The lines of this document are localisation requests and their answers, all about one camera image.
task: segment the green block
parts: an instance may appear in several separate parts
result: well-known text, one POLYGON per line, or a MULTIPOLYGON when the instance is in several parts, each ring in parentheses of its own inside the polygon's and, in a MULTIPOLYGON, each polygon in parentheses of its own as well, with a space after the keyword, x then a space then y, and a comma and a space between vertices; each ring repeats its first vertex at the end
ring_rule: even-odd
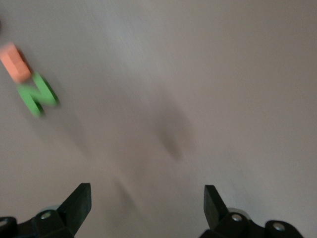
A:
POLYGON ((43 112, 41 104, 56 106, 58 99, 50 85, 38 73, 33 73, 32 79, 38 87, 37 89, 29 85, 20 84, 17 90, 30 112, 35 117, 39 117, 43 112))

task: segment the gray surface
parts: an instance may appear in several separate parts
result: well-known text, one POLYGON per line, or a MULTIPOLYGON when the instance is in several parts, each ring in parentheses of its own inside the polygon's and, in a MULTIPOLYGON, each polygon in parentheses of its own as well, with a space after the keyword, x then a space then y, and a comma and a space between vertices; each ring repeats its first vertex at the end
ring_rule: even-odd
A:
POLYGON ((91 182, 84 237, 196 238, 204 184, 316 237, 317 1, 0 2, 61 106, 31 116, 0 67, 0 212, 91 182))

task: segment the screw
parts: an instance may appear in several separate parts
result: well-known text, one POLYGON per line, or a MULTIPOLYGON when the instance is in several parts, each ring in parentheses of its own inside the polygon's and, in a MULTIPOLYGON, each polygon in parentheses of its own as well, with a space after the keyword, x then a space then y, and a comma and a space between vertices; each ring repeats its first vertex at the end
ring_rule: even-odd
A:
POLYGON ((232 219, 233 219, 234 221, 236 221, 236 222, 242 221, 242 217, 241 217, 240 215, 238 215, 238 214, 233 214, 233 215, 232 215, 232 219))
POLYGON ((0 227, 4 226, 7 223, 8 221, 6 219, 4 219, 3 221, 0 221, 0 227))
POLYGON ((47 217, 50 217, 50 216, 51 216, 51 212, 46 212, 46 213, 42 214, 41 219, 44 220, 44 219, 46 219, 47 217))
POLYGON ((276 230, 280 231, 280 232, 285 231, 285 226, 283 226, 283 224, 281 224, 281 223, 279 223, 279 222, 273 223, 273 227, 274 227, 276 230))

